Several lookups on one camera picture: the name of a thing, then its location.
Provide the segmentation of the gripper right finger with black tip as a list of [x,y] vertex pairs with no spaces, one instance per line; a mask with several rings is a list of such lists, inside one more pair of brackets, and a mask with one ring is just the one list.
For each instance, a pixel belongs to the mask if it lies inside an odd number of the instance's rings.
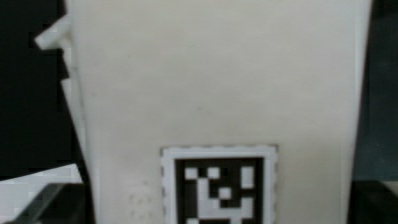
[[348,224],[398,224],[398,196],[378,181],[351,184]]

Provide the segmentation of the gripper left finger with black tip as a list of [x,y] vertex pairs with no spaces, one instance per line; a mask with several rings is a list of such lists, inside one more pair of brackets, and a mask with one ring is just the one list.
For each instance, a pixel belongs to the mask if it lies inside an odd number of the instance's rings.
[[14,219],[14,224],[95,224],[85,185],[49,183]]

